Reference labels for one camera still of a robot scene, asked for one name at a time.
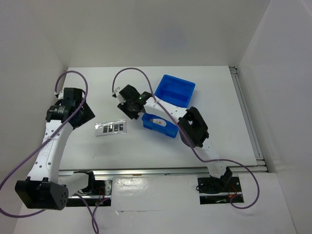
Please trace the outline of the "white oval makeup sponge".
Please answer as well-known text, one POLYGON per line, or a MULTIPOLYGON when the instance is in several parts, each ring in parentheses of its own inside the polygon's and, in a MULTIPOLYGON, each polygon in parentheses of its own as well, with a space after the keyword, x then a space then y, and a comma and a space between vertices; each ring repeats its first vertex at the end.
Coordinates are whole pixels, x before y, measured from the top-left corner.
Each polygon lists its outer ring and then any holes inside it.
POLYGON ((151 119, 149 119, 149 121, 152 122, 153 124, 157 124, 157 125, 160 125, 162 127, 166 127, 166 125, 167 125, 166 120, 163 120, 161 118, 151 118, 151 119))

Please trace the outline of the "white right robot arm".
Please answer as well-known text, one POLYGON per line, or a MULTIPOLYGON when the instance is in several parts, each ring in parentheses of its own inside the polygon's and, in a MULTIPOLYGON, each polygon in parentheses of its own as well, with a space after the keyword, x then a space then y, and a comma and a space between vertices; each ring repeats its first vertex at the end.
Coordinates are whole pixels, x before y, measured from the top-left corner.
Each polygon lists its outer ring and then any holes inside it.
POLYGON ((119 100, 117 107, 130 119, 137 119, 139 113, 148 113, 176 125, 182 142, 195 149, 200 160, 206 164, 214 188, 224 191, 229 186, 232 172, 211 146, 208 126, 198 109, 174 106, 149 92, 140 94, 131 85, 116 88, 113 97, 119 100))

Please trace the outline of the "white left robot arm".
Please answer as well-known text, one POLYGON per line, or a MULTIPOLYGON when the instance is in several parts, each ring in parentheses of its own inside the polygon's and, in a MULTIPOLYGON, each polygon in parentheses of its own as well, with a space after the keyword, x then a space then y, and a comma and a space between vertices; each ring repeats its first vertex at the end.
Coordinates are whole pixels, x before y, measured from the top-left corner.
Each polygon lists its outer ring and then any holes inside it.
POLYGON ((90 171, 75 171, 66 179, 59 178, 70 134, 95 117, 83 98, 82 89, 64 88, 58 101, 47 110, 44 146, 26 179, 15 185, 16 193, 28 209, 62 210, 69 197, 78 191, 89 195, 96 190, 94 174, 90 171))

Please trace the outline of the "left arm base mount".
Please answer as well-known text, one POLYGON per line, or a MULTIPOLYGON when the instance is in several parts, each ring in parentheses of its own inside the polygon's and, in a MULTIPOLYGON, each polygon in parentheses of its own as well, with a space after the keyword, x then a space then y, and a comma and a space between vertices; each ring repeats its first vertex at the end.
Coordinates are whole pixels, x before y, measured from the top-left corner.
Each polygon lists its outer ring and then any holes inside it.
POLYGON ((87 187, 79 189, 69 197, 66 207, 85 207, 84 202, 79 196, 81 196, 90 207, 95 207, 97 205, 101 207, 111 206, 112 188, 113 180, 111 178, 91 178, 87 187))

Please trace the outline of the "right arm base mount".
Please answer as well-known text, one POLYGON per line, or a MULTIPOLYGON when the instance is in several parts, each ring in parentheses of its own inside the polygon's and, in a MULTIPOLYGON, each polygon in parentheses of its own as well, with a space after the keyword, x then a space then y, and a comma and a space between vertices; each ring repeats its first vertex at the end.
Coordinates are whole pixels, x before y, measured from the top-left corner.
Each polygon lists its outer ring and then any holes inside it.
POLYGON ((216 184, 212 177, 199 177, 196 190, 199 192, 199 201, 201 205, 207 204, 226 204, 244 203, 240 180, 237 176, 230 179, 229 183, 222 187, 216 184))

